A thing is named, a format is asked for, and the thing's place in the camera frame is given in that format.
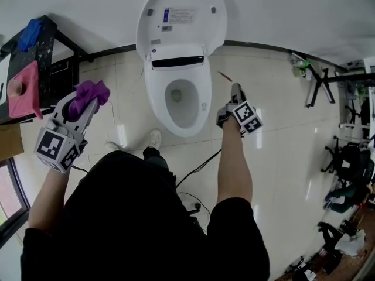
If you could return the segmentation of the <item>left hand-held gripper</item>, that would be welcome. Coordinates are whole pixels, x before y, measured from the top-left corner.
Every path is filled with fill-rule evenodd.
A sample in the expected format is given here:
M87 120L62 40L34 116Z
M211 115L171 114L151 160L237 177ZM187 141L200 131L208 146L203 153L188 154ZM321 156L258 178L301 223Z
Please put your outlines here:
M52 117L40 130L35 147L35 154L42 163L61 173L67 172L81 155L86 144L84 131L98 107L98 98L94 98L81 117L70 122L69 105L75 97L76 92L72 92L57 103Z

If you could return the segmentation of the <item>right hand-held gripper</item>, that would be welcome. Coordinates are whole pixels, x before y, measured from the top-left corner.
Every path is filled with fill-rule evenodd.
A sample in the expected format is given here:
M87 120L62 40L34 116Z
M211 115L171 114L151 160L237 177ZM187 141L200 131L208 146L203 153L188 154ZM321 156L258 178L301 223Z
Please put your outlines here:
M220 128L224 122L232 116L241 128L241 134L251 134L263 127L263 122L256 114L255 108L252 107L246 98L244 91L239 83L234 83L231 88L231 102L227 103L223 108L218 110L216 125Z

